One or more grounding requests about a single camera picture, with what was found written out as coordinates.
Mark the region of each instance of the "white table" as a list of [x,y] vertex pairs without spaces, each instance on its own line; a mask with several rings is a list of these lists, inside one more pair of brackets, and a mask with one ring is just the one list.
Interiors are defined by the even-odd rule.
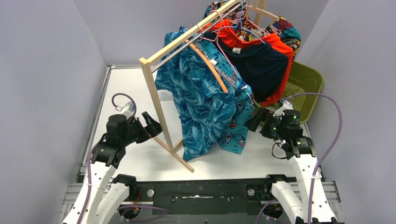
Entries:
[[[93,142],[99,141],[106,132],[106,122],[109,116],[118,113],[111,103],[111,97],[123,92],[130,95],[137,104],[137,116],[145,125],[141,113],[147,111],[158,121],[149,90],[140,68],[111,69],[103,106],[95,131]],[[165,114],[172,143],[175,144],[182,136],[180,120],[172,94],[168,91],[159,91],[159,96]],[[124,96],[117,96],[115,103],[123,105],[128,102]],[[165,142],[163,134],[158,136]],[[180,180],[214,180],[214,179],[241,179],[264,178],[268,174],[285,174],[295,176],[286,160],[279,160],[271,156],[273,140],[266,139],[259,134],[249,132],[245,149],[241,155],[233,154],[220,149],[218,144],[204,156],[195,158],[189,164],[195,169],[192,173],[155,140],[129,145],[120,166],[115,173],[136,176],[138,181],[180,181]],[[183,156],[184,148],[177,153]],[[283,150],[275,147],[274,154],[284,156]]]

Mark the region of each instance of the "laundry basket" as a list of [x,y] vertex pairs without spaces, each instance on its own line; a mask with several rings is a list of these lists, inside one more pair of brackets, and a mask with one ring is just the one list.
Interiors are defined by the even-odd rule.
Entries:
[[[323,77],[318,71],[301,63],[293,62],[283,97],[288,97],[302,92],[319,93],[322,90],[322,86]],[[310,118],[317,99],[318,96],[313,95],[290,99],[290,102],[293,104],[293,109],[301,112],[301,124],[307,122]],[[257,111],[261,106],[255,102],[255,107]],[[274,111],[278,109],[278,105],[274,104],[266,108]]]

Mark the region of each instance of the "gray wall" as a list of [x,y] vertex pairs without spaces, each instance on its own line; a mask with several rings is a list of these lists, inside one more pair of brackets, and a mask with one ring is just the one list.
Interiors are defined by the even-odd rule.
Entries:
[[[341,137],[323,168],[350,224],[396,223],[395,9],[392,0],[329,1],[297,56],[323,74],[323,93],[343,111]],[[322,154],[337,131],[335,107],[320,99],[308,124]]]
[[[74,0],[107,64],[139,64],[139,58],[162,48],[166,33],[201,21],[213,1]],[[293,23],[304,43],[327,2],[268,0],[266,9]],[[270,22],[263,19],[261,24]]]
[[2,0],[0,30],[0,223],[54,224],[106,64],[72,0]]

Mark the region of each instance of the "wooden clothes rack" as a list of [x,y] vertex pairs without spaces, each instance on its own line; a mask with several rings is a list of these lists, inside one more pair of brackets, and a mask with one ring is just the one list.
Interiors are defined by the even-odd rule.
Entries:
[[[255,18],[255,24],[257,26],[260,25],[260,21],[262,16],[267,16],[273,20],[277,20],[278,16],[267,12],[264,10],[265,4],[267,0],[254,0],[253,5],[247,5],[246,10],[250,10],[253,12],[256,12],[256,18]],[[225,3],[222,7],[220,7],[217,11],[223,14],[224,12],[227,12],[223,14],[223,18],[227,17],[230,13],[234,12],[238,8],[241,7],[240,0],[230,0],[227,3]],[[208,26],[205,30],[202,31],[202,27],[205,27],[209,23],[211,23],[213,20],[217,19],[215,22],[213,22],[210,26]],[[144,74],[144,78],[146,79],[148,91],[150,92],[151,99],[153,100],[154,108],[156,110],[158,120],[161,124],[161,128],[163,130],[163,134],[165,136],[165,141],[166,144],[161,141],[159,138],[155,137],[154,139],[162,146],[164,147],[171,155],[173,155],[177,160],[179,160],[183,165],[185,165],[191,172],[194,172],[194,168],[191,167],[186,161],[184,161],[178,154],[176,154],[176,150],[181,147],[183,139],[180,139],[177,141],[175,145],[172,144],[170,134],[169,134],[169,129],[166,124],[165,116],[163,113],[163,109],[161,106],[161,102],[158,96],[156,84],[154,82],[154,77],[153,77],[153,72],[157,71],[161,66],[163,66],[165,63],[167,63],[173,56],[177,55],[179,52],[181,52],[183,49],[188,47],[190,44],[192,44],[195,40],[200,38],[204,33],[209,31],[214,25],[216,25],[218,22],[221,21],[221,18],[219,18],[219,15],[217,13],[212,13],[208,15],[206,18],[204,18],[201,22],[199,22],[197,25],[193,26],[190,28],[187,32],[185,32],[183,35],[172,41],[170,44],[166,45],[164,48],[159,50],[157,53],[155,53],[153,56],[149,57],[148,59],[146,58],[140,58],[140,64],[141,64],[141,69]],[[190,37],[195,35],[201,31],[198,35],[196,35],[194,38],[188,41]],[[152,64],[155,64],[158,62],[161,58],[163,58],[165,55],[170,53],[172,50],[174,50],[176,47],[178,47],[180,44],[185,43],[182,47],[180,47],[178,50],[176,50],[174,53],[172,53],[169,57],[165,58],[162,60],[157,66],[154,68],[151,68]]]

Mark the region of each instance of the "screw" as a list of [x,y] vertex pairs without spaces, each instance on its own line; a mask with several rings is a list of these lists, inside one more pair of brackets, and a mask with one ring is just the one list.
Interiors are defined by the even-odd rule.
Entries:
[[147,191],[147,196],[152,197],[153,195],[154,195],[153,189],[149,189],[149,190]]
[[254,189],[247,190],[247,195],[254,196],[255,195],[255,190]]

